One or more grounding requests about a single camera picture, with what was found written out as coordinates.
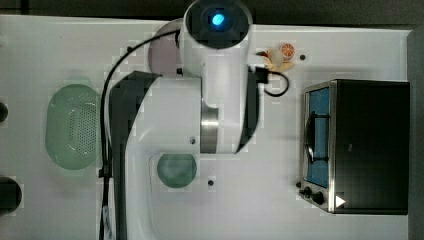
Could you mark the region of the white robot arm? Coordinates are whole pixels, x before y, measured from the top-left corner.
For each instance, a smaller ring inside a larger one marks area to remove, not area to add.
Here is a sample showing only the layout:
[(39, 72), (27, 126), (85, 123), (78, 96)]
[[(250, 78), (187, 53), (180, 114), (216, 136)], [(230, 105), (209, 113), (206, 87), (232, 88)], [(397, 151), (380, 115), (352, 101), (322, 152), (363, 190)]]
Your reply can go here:
[(178, 29), (158, 34), (175, 72), (134, 71), (109, 95), (116, 239), (156, 240), (155, 191), (189, 192), (203, 155), (236, 154), (258, 122), (249, 66), (252, 17), (241, 0), (194, 0)]

